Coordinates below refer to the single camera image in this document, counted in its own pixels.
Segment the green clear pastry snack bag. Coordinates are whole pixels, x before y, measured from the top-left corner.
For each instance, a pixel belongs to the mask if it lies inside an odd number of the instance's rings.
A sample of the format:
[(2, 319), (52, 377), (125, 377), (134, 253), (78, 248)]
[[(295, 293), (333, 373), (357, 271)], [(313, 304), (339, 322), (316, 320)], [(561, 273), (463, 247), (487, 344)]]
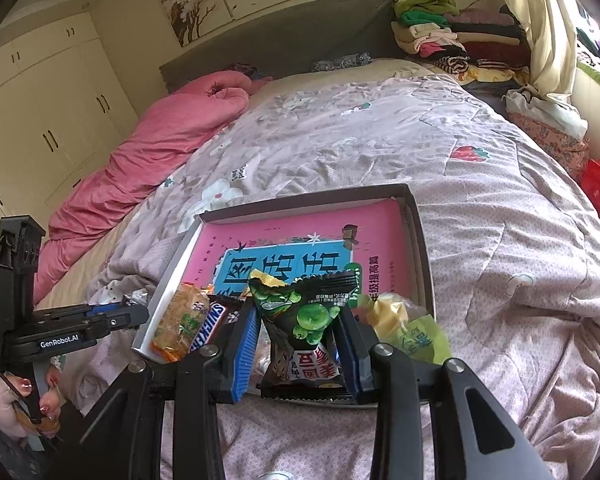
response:
[(384, 292), (376, 299), (361, 295), (355, 311), (380, 342), (392, 344), (413, 360), (441, 365), (452, 358), (445, 332), (411, 299), (395, 292)]

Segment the black green pea snack bag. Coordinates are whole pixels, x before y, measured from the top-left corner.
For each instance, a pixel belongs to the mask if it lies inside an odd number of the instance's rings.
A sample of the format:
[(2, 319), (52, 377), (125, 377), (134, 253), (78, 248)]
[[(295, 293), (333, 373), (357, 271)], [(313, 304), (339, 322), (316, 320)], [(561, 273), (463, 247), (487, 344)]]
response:
[(248, 285), (270, 340), (270, 362), (259, 384), (261, 396), (298, 401), (346, 396), (332, 323), (341, 318), (358, 288), (355, 274), (313, 275), (286, 284), (253, 270)]

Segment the brown snickers bar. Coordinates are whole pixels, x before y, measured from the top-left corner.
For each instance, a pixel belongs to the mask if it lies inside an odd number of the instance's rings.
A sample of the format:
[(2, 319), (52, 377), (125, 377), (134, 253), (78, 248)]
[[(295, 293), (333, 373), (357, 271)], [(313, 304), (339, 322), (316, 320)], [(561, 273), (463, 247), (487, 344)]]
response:
[(238, 321), (244, 305), (244, 300), (222, 295), (211, 295), (209, 299), (209, 311), (189, 345), (189, 352), (195, 352), (206, 344), (213, 344), (225, 325)]

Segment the orange cracker snack pack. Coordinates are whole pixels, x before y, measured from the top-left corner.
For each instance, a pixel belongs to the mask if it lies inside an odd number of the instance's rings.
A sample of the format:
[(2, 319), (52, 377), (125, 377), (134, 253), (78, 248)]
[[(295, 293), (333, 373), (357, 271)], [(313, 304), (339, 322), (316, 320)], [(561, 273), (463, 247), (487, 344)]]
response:
[(210, 300), (204, 292), (194, 284), (179, 284), (151, 338), (150, 348), (166, 362), (183, 359), (209, 308)]

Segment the grey shallow box tray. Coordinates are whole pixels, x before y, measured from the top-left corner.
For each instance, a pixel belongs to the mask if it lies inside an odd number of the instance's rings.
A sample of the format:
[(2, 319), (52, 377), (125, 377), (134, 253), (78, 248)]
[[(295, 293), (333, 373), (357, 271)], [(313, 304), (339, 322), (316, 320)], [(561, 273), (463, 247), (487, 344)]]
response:
[(252, 270), (291, 283), (347, 268), (358, 272), (364, 295), (396, 292), (436, 312), (422, 222), (407, 185), (338, 188), (200, 214), (166, 266), (132, 348), (162, 360), (151, 341), (179, 284), (237, 297)]

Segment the pink book in tray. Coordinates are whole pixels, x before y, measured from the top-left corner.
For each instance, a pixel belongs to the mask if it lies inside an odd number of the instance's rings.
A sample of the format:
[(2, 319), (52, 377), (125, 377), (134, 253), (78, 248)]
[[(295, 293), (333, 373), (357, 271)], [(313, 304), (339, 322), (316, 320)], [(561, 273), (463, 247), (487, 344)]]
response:
[(217, 295), (240, 296), (260, 270), (289, 284), (345, 270), (358, 274), (358, 292), (410, 296), (410, 248), (393, 198), (346, 208), (235, 223), (207, 223), (182, 281)]

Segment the pink blanket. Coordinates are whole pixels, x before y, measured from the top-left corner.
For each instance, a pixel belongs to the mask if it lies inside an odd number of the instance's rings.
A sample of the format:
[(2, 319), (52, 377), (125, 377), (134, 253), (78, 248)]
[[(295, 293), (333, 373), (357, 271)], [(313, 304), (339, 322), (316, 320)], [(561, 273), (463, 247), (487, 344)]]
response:
[(86, 252), (166, 177), (248, 110), (250, 96), (271, 82), (236, 70), (204, 75), (152, 104), (108, 162), (81, 180), (50, 216), (38, 258), (37, 304)]

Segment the cream wardrobe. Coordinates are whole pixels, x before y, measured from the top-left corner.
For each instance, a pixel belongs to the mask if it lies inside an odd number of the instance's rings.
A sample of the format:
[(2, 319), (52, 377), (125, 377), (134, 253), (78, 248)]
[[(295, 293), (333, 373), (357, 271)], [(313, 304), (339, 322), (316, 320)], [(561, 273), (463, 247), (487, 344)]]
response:
[(137, 114), (90, 14), (0, 47), (0, 219), (40, 226), (133, 130)]

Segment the floral fabric bundle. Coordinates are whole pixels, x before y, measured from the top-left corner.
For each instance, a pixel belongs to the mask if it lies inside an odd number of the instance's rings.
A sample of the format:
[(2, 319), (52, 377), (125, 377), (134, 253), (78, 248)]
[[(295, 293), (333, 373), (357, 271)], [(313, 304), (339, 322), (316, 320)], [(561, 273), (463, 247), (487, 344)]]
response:
[(588, 122), (578, 110), (522, 89), (508, 90), (504, 101), (509, 120), (580, 183), (590, 158), (590, 142)]

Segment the grey bed headboard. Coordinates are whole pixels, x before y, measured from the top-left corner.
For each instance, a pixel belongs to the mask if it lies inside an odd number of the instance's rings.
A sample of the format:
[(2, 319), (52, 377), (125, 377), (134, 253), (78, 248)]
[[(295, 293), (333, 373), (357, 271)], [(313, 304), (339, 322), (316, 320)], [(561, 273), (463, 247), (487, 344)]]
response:
[(263, 76), (307, 73), (318, 62), (367, 53), (402, 58), (391, 28), (398, 0), (315, 0), (265, 14), (197, 44), (163, 64), (166, 90), (249, 65)]

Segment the pile of folded clothes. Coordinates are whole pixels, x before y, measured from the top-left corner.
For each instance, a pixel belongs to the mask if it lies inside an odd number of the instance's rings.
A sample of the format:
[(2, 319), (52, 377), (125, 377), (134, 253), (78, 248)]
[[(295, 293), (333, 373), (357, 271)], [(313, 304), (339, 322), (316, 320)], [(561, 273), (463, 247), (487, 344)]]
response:
[(529, 81), (530, 47), (509, 10), (468, 6), (455, 0), (399, 0), (391, 22), (394, 40), (407, 55), (460, 84)]

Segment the cream curtain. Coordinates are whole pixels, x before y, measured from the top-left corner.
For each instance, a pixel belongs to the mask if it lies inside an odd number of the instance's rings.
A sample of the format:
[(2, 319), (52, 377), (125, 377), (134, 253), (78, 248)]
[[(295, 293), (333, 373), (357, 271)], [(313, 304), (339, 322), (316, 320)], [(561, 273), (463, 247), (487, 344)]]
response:
[(526, 33), (530, 84), (544, 99), (568, 103), (577, 69), (574, 0), (504, 0)]

